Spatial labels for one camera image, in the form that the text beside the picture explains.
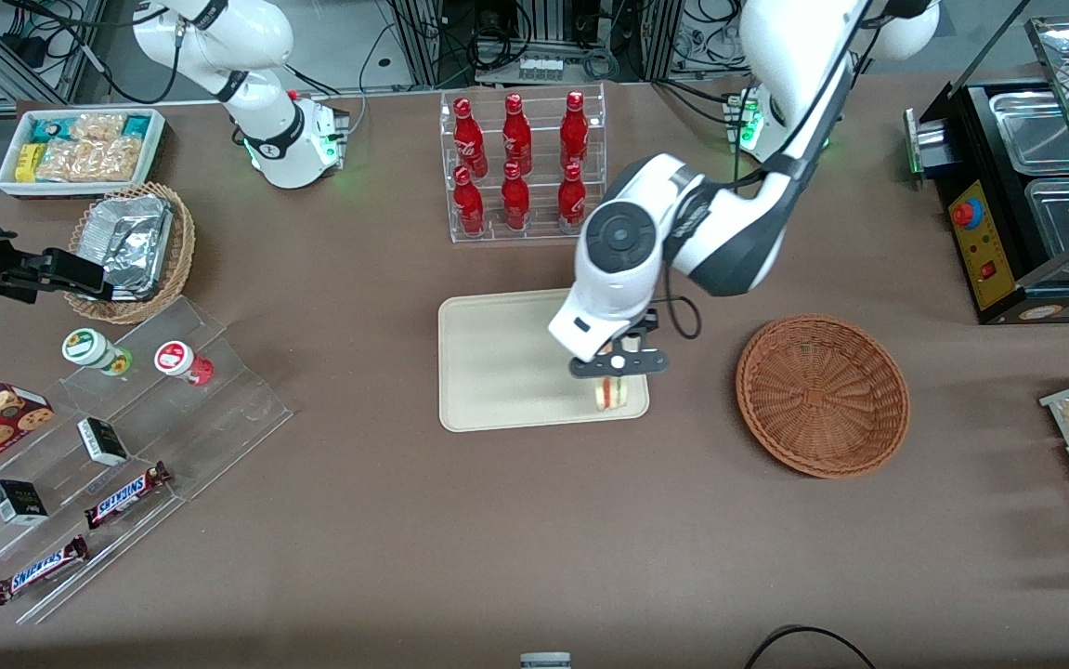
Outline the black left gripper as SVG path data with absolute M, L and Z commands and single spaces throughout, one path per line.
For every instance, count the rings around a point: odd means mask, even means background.
M 649 334 L 659 329 L 659 311 L 649 309 L 645 316 L 623 334 L 611 337 L 609 342 L 597 351 L 589 361 L 569 360 L 569 373 L 576 378 L 597 378 L 594 399 L 597 408 L 605 407 L 605 377 L 626 376 L 626 405 L 635 393 L 635 382 L 631 376 L 659 375 L 669 368 L 669 356 L 661 348 L 647 344 Z

